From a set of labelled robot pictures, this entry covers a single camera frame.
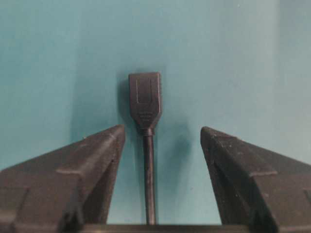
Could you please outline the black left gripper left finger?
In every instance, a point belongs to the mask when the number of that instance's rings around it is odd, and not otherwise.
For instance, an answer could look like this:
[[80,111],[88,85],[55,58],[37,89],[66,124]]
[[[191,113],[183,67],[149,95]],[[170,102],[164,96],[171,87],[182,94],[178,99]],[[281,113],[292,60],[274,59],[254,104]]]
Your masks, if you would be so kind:
[[125,143],[123,125],[0,173],[3,233],[62,233],[105,224]]

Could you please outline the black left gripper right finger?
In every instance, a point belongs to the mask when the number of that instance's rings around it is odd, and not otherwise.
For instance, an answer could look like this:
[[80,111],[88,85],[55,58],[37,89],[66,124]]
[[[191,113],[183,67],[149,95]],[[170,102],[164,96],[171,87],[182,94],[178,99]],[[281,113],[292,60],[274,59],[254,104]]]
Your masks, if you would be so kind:
[[200,141],[223,224],[311,230],[311,166],[203,127]]

